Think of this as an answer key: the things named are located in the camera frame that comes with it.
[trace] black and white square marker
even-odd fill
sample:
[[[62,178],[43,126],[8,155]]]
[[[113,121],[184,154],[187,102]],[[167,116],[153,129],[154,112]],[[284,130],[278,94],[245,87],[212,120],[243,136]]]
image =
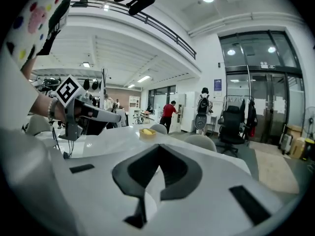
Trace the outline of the black and white square marker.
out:
[[[63,105],[67,105],[73,99],[78,89],[77,83],[71,77],[68,77],[57,89],[56,93],[59,100],[63,101]]]

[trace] chair base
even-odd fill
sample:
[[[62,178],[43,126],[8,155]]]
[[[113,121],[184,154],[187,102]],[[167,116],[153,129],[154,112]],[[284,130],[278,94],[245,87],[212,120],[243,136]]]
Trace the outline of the chair base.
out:
[[[226,153],[227,151],[231,152],[235,157],[238,158],[237,153],[238,153],[238,148],[233,147],[232,144],[224,144],[224,145],[216,145],[216,147],[223,148],[224,151],[221,152],[221,154]]]

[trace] person in red shirt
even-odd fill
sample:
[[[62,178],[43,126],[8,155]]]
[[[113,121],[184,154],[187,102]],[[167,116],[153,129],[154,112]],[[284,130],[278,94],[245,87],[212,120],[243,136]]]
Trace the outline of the person in red shirt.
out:
[[[161,121],[159,122],[162,125],[166,125],[167,133],[169,133],[169,127],[171,126],[172,122],[172,114],[179,112],[176,111],[174,106],[176,105],[175,101],[172,101],[171,104],[166,104],[163,108],[163,116],[161,118]]]

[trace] black hair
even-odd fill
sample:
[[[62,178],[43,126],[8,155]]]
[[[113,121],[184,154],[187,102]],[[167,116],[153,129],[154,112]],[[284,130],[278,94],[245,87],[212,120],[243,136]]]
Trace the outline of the black hair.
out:
[[[207,88],[203,88],[201,93],[206,93],[206,94],[209,94],[209,90]]]

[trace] beige floor mat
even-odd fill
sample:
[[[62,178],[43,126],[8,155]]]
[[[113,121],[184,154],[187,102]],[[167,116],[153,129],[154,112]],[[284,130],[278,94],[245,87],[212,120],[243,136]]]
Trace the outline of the beige floor mat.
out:
[[[299,193],[299,185],[285,159],[255,149],[259,181],[274,191]]]
[[[277,146],[275,145],[271,145],[271,144],[261,144],[258,142],[250,142],[250,148],[252,149],[256,149],[268,154],[272,154],[272,155],[277,155],[277,156],[281,156],[281,157],[285,157],[288,159],[291,159],[288,155],[282,155],[282,152],[280,149],[278,149]]]

